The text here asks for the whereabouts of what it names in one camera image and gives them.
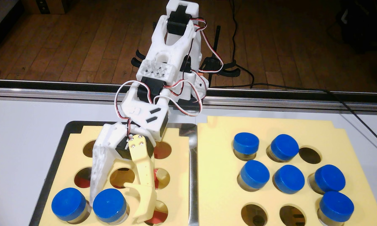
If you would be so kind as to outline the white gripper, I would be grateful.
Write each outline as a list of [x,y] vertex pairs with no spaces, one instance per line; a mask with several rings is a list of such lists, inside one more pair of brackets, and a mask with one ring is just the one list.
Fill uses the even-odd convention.
[[103,190],[108,174],[116,158],[131,158],[136,166],[138,184],[125,183],[140,197],[139,206],[133,214],[137,223],[153,217],[157,193],[154,179],[154,163],[151,160],[156,142],[166,129],[167,101],[152,104],[145,97],[140,100],[137,91],[128,91],[120,105],[116,106],[124,119],[104,124],[92,150],[90,177],[90,206]]

